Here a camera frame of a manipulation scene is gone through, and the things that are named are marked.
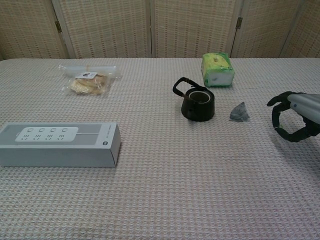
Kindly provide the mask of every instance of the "textured tablecloth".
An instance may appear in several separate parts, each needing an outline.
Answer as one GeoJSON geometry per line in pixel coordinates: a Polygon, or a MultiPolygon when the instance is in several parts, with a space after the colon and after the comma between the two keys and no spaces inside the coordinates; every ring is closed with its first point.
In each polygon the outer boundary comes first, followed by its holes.
{"type": "MultiPolygon", "coordinates": [[[[1,61],[0,127],[118,122],[122,145],[116,168],[1,167],[0,238],[320,239],[320,136],[283,140],[266,106],[285,91],[319,94],[320,59],[231,62],[213,119],[192,122],[172,87],[203,84],[200,59],[1,61]],[[117,65],[123,78],[107,95],[67,93],[60,63],[117,65]],[[229,121],[242,101],[250,122],[229,121]]],[[[280,120],[304,125],[294,111],[280,120]]]]}

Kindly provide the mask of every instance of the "tissue box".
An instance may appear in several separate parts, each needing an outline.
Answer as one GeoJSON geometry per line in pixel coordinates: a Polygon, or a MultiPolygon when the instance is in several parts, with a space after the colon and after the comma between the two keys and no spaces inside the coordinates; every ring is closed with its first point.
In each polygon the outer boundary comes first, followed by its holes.
{"type": "Polygon", "coordinates": [[[228,54],[223,52],[204,54],[201,70],[206,87],[230,86],[235,76],[228,54]]]}

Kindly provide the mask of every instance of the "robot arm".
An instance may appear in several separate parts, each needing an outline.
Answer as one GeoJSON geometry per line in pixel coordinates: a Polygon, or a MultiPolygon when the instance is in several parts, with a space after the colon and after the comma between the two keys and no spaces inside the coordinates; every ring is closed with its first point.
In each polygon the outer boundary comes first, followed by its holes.
{"type": "Polygon", "coordinates": [[[267,106],[271,107],[276,103],[280,104],[273,107],[272,124],[282,138],[290,142],[299,142],[320,133],[320,95],[286,91],[273,97],[267,106]],[[296,111],[305,122],[305,127],[292,134],[281,128],[279,122],[281,112],[288,109],[296,111]]]}

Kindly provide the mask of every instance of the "power strip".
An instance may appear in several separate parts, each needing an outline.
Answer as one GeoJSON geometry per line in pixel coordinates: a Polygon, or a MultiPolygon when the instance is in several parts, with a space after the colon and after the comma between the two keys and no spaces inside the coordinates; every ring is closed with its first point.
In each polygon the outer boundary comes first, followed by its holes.
{"type": "Polygon", "coordinates": [[[3,167],[115,167],[115,122],[8,123],[0,131],[3,167]]]}

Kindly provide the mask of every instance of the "kettle handle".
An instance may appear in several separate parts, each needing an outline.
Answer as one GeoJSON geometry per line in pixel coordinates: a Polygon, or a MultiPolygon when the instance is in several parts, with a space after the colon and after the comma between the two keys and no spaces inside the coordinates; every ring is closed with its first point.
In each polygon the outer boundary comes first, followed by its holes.
{"type": "Polygon", "coordinates": [[[180,97],[183,97],[183,98],[187,98],[190,100],[190,98],[185,95],[182,91],[178,90],[177,89],[177,86],[179,85],[179,83],[181,82],[186,82],[188,84],[190,84],[191,86],[195,87],[196,89],[200,90],[200,91],[205,91],[205,90],[208,90],[207,88],[205,88],[204,86],[200,86],[199,84],[197,84],[196,82],[192,81],[191,79],[189,78],[186,78],[186,77],[181,77],[174,85],[173,85],[173,88],[172,88],[172,91],[177,94],[178,96],[180,97]]]}

